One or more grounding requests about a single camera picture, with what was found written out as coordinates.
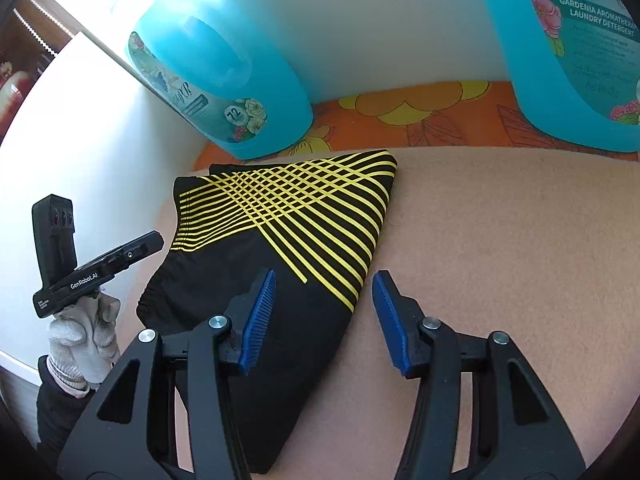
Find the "left white gloved hand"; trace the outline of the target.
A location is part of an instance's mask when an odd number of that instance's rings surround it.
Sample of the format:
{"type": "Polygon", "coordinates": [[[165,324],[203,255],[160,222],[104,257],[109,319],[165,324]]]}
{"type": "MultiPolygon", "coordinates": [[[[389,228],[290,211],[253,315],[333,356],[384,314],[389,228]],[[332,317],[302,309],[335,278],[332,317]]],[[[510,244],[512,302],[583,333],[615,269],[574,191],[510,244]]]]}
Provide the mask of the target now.
{"type": "Polygon", "coordinates": [[[81,297],[49,325],[47,371],[76,399],[98,388],[119,359],[115,332],[119,310],[117,298],[99,292],[81,297]]]}

